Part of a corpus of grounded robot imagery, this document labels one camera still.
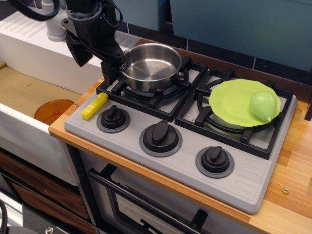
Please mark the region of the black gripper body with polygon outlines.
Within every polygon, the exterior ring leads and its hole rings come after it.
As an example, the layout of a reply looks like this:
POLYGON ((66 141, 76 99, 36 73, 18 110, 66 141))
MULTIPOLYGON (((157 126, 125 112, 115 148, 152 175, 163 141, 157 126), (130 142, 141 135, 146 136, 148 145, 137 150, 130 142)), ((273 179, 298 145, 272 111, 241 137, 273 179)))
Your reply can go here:
POLYGON ((88 52, 100 60, 123 60, 123 51, 115 39, 115 32, 121 22, 115 14, 101 14, 90 20, 65 18, 62 26, 66 29, 66 35, 79 40, 88 52))

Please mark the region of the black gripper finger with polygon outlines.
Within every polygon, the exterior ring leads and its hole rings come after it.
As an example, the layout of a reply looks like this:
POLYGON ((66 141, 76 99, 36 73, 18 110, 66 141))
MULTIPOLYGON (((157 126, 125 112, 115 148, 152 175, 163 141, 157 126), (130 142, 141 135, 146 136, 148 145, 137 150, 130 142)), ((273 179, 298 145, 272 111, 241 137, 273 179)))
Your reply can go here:
POLYGON ((88 52, 80 41, 74 39, 72 35, 66 35, 65 41, 78 66, 84 66, 93 57, 93 54, 88 52))
POLYGON ((106 85, 112 85, 122 76, 122 59, 105 59, 101 62, 101 69, 106 85))

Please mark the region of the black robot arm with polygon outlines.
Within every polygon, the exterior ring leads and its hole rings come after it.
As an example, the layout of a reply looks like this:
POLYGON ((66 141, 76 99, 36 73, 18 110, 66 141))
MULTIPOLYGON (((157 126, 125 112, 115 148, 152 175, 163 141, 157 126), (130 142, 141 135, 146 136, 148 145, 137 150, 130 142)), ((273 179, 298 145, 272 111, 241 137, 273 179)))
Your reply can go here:
POLYGON ((123 51, 115 39, 123 15, 112 0, 67 0, 66 43, 76 63, 82 67, 93 56, 101 60, 105 83, 120 78, 123 51))

